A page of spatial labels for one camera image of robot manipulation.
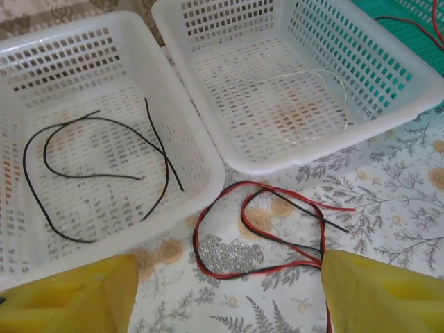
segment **table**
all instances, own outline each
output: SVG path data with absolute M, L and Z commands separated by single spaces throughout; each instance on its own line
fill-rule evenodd
M 123 2 L 20 1 L 19 10 L 18 1 L 0 0 L 0 36 L 128 9 L 120 7 Z M 131 10 L 142 9 L 137 12 L 153 26 L 146 15 L 151 3 L 125 3 L 131 4 Z M 227 167 L 227 185 L 244 179 Z M 343 234 L 327 227 L 329 248 L 444 278 L 444 107 L 263 181 L 318 201 L 356 208 L 351 214 L 326 212 L 331 221 L 350 231 Z M 239 223 L 242 198 L 251 190 L 221 200 L 205 219 L 201 251 L 211 269 L 246 271 L 298 259 L 292 250 L 257 239 Z M 316 224 L 272 196 L 259 197 L 248 214 L 265 231 L 317 246 Z M 128 249 L 139 261 L 140 280 L 130 332 L 325 332 L 319 273 L 291 268 L 233 281 L 207 277 L 197 269 L 191 247 L 195 224 L 192 216 Z

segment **green plastic basket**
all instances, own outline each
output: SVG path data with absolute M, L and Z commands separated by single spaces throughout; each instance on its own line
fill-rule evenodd
M 353 2 L 370 17 L 394 16 L 410 19 L 436 37 L 431 20 L 432 0 L 353 0 Z M 444 31 L 444 0 L 438 5 L 437 17 L 440 30 Z M 417 27 L 391 19 L 382 19 L 378 23 L 444 76 L 444 51 Z

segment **red wire strand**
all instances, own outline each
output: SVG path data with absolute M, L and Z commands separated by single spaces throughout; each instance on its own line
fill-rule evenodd
M 401 17 L 394 17 L 394 16 L 379 16 L 379 17 L 376 17 L 375 20 L 392 19 L 394 21 L 401 21 L 401 22 L 406 22 L 406 23 L 413 24 L 418 29 L 420 29 L 421 32 L 424 33 L 428 38 L 430 38 L 433 41 L 433 43 L 435 43 L 435 45 L 440 50 L 444 51 L 444 37 L 441 34 L 441 31 L 439 30 L 438 21 L 437 21 L 437 18 L 436 18 L 437 12 L 438 12 L 438 0 L 434 0 L 433 6 L 432 6 L 432 24 L 433 24 L 433 28 L 434 28 L 435 33 L 438 36 L 439 40 L 437 40 L 431 33 L 426 31 L 420 24 L 416 23 L 415 21 L 411 21 L 410 19 L 403 19 Z
M 226 196 L 227 194 L 229 194 L 230 192 L 234 191 L 235 189 L 239 188 L 240 186 L 246 186 L 246 185 L 254 185 L 257 186 L 263 190 L 270 190 L 270 191 L 274 191 L 277 193 L 283 193 L 286 194 L 287 196 L 290 196 L 292 198 L 296 198 L 298 200 L 301 200 L 305 203 L 310 204 L 313 208 L 314 211 L 318 217 L 319 220 L 319 228 L 321 230 L 321 250 L 323 253 L 323 251 L 325 251 L 327 249 L 327 244 L 326 244 L 326 240 L 325 240 L 325 222 L 323 220 L 323 215 L 321 210 L 318 208 L 318 206 L 324 207 L 326 209 L 330 209 L 330 210 L 338 210 L 338 211 L 343 211 L 343 212 L 353 212 L 354 209 L 352 208 L 341 208 L 341 207 L 333 207 L 333 206 L 329 206 L 329 205 L 325 205 L 322 203 L 317 203 L 315 201 L 312 201 L 308 198 L 305 198 L 304 196 L 301 196 L 300 194 L 294 192 L 294 191 L 290 191 L 287 189 L 281 189 L 279 187 L 274 187 L 274 186 L 270 186 L 270 185 L 265 185 L 265 184 L 259 184 L 257 182 L 249 182 L 249 181 L 245 181 L 245 182 L 240 182 L 238 184 L 235 184 L 231 187 L 228 187 L 227 189 L 223 190 L 221 192 L 221 194 L 219 195 L 219 197 L 214 201 L 214 203 L 219 200 L 220 198 L 223 198 L 224 196 Z M 253 224 L 250 223 L 250 221 L 248 220 L 248 217 L 246 216 L 245 213 L 245 209 L 247 208 L 248 204 L 250 203 L 250 201 L 256 197 L 256 195 L 258 195 L 258 192 L 253 193 L 249 196 L 247 196 L 245 198 L 245 200 L 243 201 L 242 205 L 241 205 L 241 218 L 243 223 L 246 224 L 246 227 L 248 227 L 249 229 L 253 230 L 256 234 L 263 236 L 264 238 L 270 239 L 272 241 L 276 241 L 278 243 L 284 243 L 285 241 L 279 237 L 276 237 L 273 234 L 269 234 L 267 232 L 264 232 L 258 228 L 256 228 Z M 199 267 L 199 269 L 206 275 L 211 276 L 213 278 L 216 279 L 223 279 L 223 280 L 227 280 L 227 279 L 233 279 L 233 278 L 240 278 L 241 276 L 245 276 L 245 275 L 257 275 L 257 274 L 264 274 L 264 273 L 273 273 L 276 271 L 280 271 L 284 268 L 291 268 L 291 267 L 297 267 L 297 266 L 311 266 L 314 268 L 318 268 L 321 269 L 322 266 L 322 261 L 319 260 L 316 257 L 313 257 L 312 255 L 306 253 L 305 251 L 301 250 L 299 247 L 294 246 L 294 245 L 290 245 L 287 244 L 288 247 L 290 247 L 291 249 L 295 250 L 296 252 L 300 253 L 301 255 L 303 255 L 304 257 L 306 257 L 309 260 L 299 260 L 296 262 L 290 262 L 288 264 L 283 264 L 283 265 L 279 265 L 279 266 L 274 266 L 274 267 L 270 267 L 270 268 L 263 268 L 263 269 L 259 269 L 257 271 L 253 271 L 253 272 L 247 272 L 247 273 L 222 273 L 222 274 L 218 274 L 218 273 L 214 273 L 211 272 L 205 265 L 204 263 L 201 261 L 200 256 L 198 254 L 198 249 L 199 249 L 199 230 L 200 230 L 200 224 L 202 223 L 203 219 L 205 218 L 205 216 L 207 215 L 207 213 L 210 211 L 212 205 L 209 206 L 208 208 L 205 208 L 199 215 L 197 223 L 196 223 L 196 228 L 194 230 L 194 237 L 193 237 L 193 242 L 194 242 L 194 250 L 196 251 L 196 261 L 197 261 L 197 265 Z M 332 333 L 332 321 L 330 318 L 330 311 L 328 310 L 327 307 L 327 332 L 328 333 Z
M 441 41 L 441 44 L 444 46 L 444 37 L 441 34 L 441 31 L 439 30 L 438 21 L 436 19 L 436 15 L 438 14 L 438 0 L 433 0 L 433 6 L 432 6 L 432 24 L 433 29 L 435 29 L 435 32 Z

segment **yellow plastic object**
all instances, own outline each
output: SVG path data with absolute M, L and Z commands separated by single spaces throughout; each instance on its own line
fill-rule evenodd
M 137 263 L 120 255 L 0 294 L 1 333 L 126 333 Z
M 444 332 L 444 280 L 340 250 L 321 277 L 336 333 Z

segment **plastic basket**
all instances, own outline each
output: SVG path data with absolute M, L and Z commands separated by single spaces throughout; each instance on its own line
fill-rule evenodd
M 159 0 L 153 16 L 216 147 L 244 173 L 306 164 L 444 98 L 443 79 L 348 0 Z M 314 74 L 251 82 L 317 69 L 343 81 L 349 117 L 329 74 L 329 89 Z
M 185 188 L 170 172 L 166 196 L 164 158 L 122 126 L 82 121 L 58 133 L 48 150 L 63 173 L 141 176 L 65 179 L 49 172 L 42 147 L 53 132 L 30 145 L 28 171 L 53 224 L 77 239 L 104 239 L 94 253 L 106 257 L 171 227 L 215 199 L 225 170 L 187 93 L 143 21 L 116 12 L 0 43 L 0 269 L 1 278 L 77 253 L 87 244 L 56 235 L 24 179 L 24 144 L 40 129 L 98 115 L 120 121 L 160 147 L 153 123 Z M 87 250 L 84 258 L 94 257 Z
M 393 16 L 410 19 L 429 31 L 433 36 L 432 26 L 433 0 L 354 0 L 371 17 Z M 444 2 L 438 3 L 437 20 L 444 31 Z M 413 24 L 383 19 L 378 21 L 413 52 L 444 76 L 444 55 L 436 45 Z

